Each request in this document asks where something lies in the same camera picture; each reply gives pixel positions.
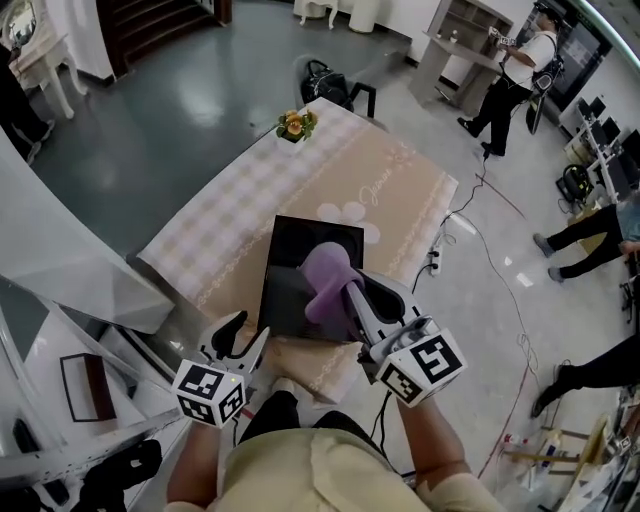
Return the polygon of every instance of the yellow shirt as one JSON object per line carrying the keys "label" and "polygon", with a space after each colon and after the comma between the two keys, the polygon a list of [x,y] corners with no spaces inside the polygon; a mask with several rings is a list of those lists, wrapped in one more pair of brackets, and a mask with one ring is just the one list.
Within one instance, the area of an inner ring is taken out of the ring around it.
{"label": "yellow shirt", "polygon": [[[459,474],[414,492],[384,458],[342,430],[270,432],[238,446],[207,512],[506,512],[477,478]],[[170,503],[165,512],[203,512]]]}

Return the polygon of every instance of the potted plant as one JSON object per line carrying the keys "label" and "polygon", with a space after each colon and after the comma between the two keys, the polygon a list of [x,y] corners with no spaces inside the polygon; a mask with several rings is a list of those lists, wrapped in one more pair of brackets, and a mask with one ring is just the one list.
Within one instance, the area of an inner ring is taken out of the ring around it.
{"label": "potted plant", "polygon": [[302,149],[304,143],[311,138],[311,134],[317,124],[318,116],[309,109],[302,115],[295,110],[288,110],[278,118],[278,125],[276,126],[278,147],[290,155],[297,153]]}

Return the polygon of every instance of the black trousers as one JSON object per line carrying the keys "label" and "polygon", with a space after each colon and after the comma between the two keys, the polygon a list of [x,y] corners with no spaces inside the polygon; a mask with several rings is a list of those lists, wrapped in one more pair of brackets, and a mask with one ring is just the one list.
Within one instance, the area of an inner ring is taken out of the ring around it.
{"label": "black trousers", "polygon": [[618,224],[616,206],[614,204],[605,206],[602,210],[591,215],[591,217],[568,226],[560,233],[547,238],[551,248],[554,251],[559,251],[578,240],[600,233],[606,233],[606,236],[589,256],[575,265],[560,269],[560,275],[563,278],[569,279],[581,276],[608,261],[622,256],[619,247],[620,242],[622,242],[622,233],[620,232],[620,224]]}
{"label": "black trousers", "polygon": [[[298,400],[288,391],[277,391],[260,408],[249,426],[242,434],[240,443],[276,430],[300,428],[300,419],[296,405]],[[359,437],[376,451],[380,451],[360,425],[349,416],[338,411],[325,414],[313,428],[332,428],[345,430]]]}
{"label": "black trousers", "polygon": [[587,364],[562,367],[550,389],[556,399],[572,389],[633,386],[640,383],[638,361],[640,339],[633,335]]}
{"label": "black trousers", "polygon": [[0,102],[0,126],[18,153],[26,160],[31,151],[31,144],[18,135],[16,128],[33,143],[42,139],[49,127],[33,111],[29,98],[9,67],[1,65]]}
{"label": "black trousers", "polygon": [[477,137],[491,123],[491,147],[496,154],[504,155],[511,125],[511,112],[530,96],[529,89],[517,85],[503,74],[500,80],[489,87],[480,113],[469,122],[469,132]]}

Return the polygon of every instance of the white tile floor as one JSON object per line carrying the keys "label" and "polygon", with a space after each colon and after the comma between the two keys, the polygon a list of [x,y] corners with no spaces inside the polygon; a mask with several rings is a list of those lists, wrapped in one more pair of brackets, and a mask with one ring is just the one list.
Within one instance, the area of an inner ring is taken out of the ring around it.
{"label": "white tile floor", "polygon": [[[478,183],[475,174],[482,172],[479,142],[488,140],[489,130],[480,140],[474,140],[456,123],[459,111],[440,102],[422,109],[407,90],[412,73],[412,68],[403,68],[379,87],[376,117],[389,132],[413,144],[459,181],[453,206],[460,207]],[[486,175],[487,181],[508,197],[525,218],[487,186],[476,191],[475,199],[463,213],[483,233],[497,270],[518,301],[531,347],[537,353],[540,385],[545,386],[551,381],[554,364],[565,358],[574,363],[586,362],[628,336],[630,328],[620,311],[618,285],[625,275],[621,261],[563,285],[552,282],[546,274],[548,261],[533,245],[531,235],[535,231],[551,234],[566,225],[566,216],[557,205],[555,180],[568,162],[562,152],[565,140],[548,121],[542,120],[535,136],[529,134],[525,109],[522,107],[514,116],[507,156],[490,159]],[[445,246],[442,273],[437,278],[423,275],[416,295],[424,310],[451,330],[469,362],[469,370],[440,392],[438,403],[462,438],[468,461],[477,473],[513,406],[526,358],[518,346],[522,329],[513,300],[491,270],[480,236],[454,222],[448,222],[448,231],[456,237],[457,244]],[[582,257],[582,249],[571,247],[554,256],[553,262],[565,264]],[[519,274],[524,274],[532,285],[523,285],[517,279]],[[536,381],[529,375],[508,432],[529,436],[538,431],[541,422],[528,418],[537,392]],[[615,407],[615,394],[615,390],[570,393],[562,401],[556,425],[588,432],[598,415]],[[384,390],[371,387],[362,375],[338,409],[370,431],[383,396]],[[312,421],[319,415],[318,411],[303,408],[303,421]],[[411,470],[407,442],[393,401],[388,408],[386,429],[385,446],[391,462],[400,472]],[[539,503],[553,504],[551,492],[544,490],[535,496],[526,492],[514,494],[514,473],[509,465],[504,459],[498,464],[494,458],[483,476],[485,484],[494,490],[499,474],[500,487],[505,488],[498,495],[509,510],[535,510]],[[558,477],[556,483],[562,482]],[[527,505],[516,505],[516,501]],[[147,508],[143,502],[138,511],[143,510],[158,508]]]}

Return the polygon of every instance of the floor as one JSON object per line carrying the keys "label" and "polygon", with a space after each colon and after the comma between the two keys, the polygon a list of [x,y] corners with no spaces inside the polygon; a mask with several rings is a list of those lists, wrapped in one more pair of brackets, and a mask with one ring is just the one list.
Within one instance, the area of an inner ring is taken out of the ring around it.
{"label": "floor", "polygon": [[[286,16],[283,6],[236,2],[234,24],[228,30],[195,34],[158,52],[112,88],[93,90],[86,103],[76,100],[76,120],[60,124],[35,171],[116,251],[136,251],[266,130],[276,112],[290,106],[285,63],[314,51],[350,72],[358,59],[374,51],[359,46],[360,36],[349,39],[346,31],[325,31],[325,36],[324,28],[310,25],[309,33],[300,32],[288,14],[290,6]],[[255,30],[258,20],[269,28]],[[298,43],[291,45],[291,40]],[[265,61],[256,46],[267,42],[277,45],[286,58]],[[407,90],[413,72],[402,66],[377,81],[376,117],[459,181],[453,207],[460,207],[478,183],[476,174],[483,172],[479,141],[457,125],[456,110],[438,101],[425,109],[415,102]],[[358,108],[364,111],[365,105]],[[484,133],[480,139],[487,137]],[[537,381],[531,374],[527,377],[507,431],[534,436],[551,417],[532,422],[528,410],[538,386],[551,381],[554,364],[567,358],[586,362],[628,335],[620,312],[620,261],[559,285],[546,275],[549,262],[531,242],[533,232],[549,234],[566,225],[554,185],[566,165],[564,143],[546,120],[531,136],[524,108],[520,109],[513,119],[507,156],[487,162],[486,179],[522,215],[486,185],[476,190],[463,212],[484,236],[493,265],[513,292],[528,336],[523,346],[509,290],[492,270],[482,238],[465,222],[447,223],[456,244],[444,248],[442,273],[435,278],[423,275],[416,289],[424,310],[451,330],[470,364],[439,393],[438,403],[460,434],[475,473],[485,464],[513,407],[528,360]],[[554,256],[553,263],[583,256],[580,248],[571,247]],[[555,424],[588,432],[599,414],[615,407],[615,394],[572,392],[562,401]],[[370,386],[361,375],[338,408],[369,431],[383,396],[380,386]],[[303,418],[312,422],[323,412],[305,405]],[[409,471],[408,446],[392,404],[386,430],[391,462],[400,472]],[[223,452],[229,448],[230,432],[225,432]],[[137,512],[159,510],[168,469],[157,477],[155,490],[139,503]],[[552,505],[555,488],[530,494],[514,484],[514,470],[505,458],[496,457],[483,482],[497,490],[509,510]]]}

